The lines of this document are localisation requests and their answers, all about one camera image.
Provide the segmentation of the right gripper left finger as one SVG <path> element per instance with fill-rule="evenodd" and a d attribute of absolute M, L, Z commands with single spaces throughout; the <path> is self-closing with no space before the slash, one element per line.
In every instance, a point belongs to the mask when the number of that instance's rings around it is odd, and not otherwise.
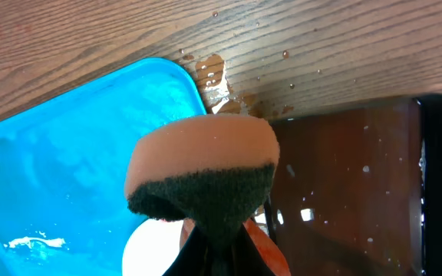
<path fill-rule="evenodd" d="M 208 276 L 210 274 L 209 243 L 197 226 L 163 276 Z"/>

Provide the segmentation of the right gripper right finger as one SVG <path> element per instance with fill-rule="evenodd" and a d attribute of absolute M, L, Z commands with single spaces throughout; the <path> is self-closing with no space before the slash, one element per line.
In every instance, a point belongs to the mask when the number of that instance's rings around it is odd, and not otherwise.
<path fill-rule="evenodd" d="M 235 276 L 275 276 L 263 261 L 244 225 L 232 243 L 232 257 Z"/>

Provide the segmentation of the light blue plate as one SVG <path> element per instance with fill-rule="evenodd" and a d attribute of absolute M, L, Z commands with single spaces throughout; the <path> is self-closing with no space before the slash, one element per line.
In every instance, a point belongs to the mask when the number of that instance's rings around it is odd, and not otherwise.
<path fill-rule="evenodd" d="M 122 257 L 123 276 L 162 276 L 180 252 L 182 221 L 148 219 L 129 237 Z"/>

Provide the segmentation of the orange and green sponge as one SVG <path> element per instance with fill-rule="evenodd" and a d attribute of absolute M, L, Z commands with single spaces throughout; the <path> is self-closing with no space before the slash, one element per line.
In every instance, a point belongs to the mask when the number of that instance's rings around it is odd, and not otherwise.
<path fill-rule="evenodd" d="M 260 118 L 208 114 L 169 123 L 137 141 L 124 186 L 127 207 L 182 221 L 180 250 L 197 226 L 209 243 L 209 275 L 234 275 L 232 243 L 242 225 L 271 271 L 287 275 L 285 257 L 252 220 L 269 197 L 279 151 Z"/>

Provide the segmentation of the teal plastic tray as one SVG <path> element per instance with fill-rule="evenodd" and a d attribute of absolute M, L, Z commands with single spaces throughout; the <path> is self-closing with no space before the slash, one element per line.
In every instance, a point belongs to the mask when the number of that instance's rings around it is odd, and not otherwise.
<path fill-rule="evenodd" d="M 150 57 L 0 122 L 0 275 L 119 275 L 144 221 L 124 197 L 136 142 L 204 111 L 192 77 Z"/>

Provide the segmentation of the black water tray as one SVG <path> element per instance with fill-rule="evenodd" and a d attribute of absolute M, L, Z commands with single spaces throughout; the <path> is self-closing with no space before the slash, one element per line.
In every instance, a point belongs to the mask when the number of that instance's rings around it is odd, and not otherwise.
<path fill-rule="evenodd" d="M 442 95 L 272 123 L 269 234 L 293 275 L 442 275 Z"/>

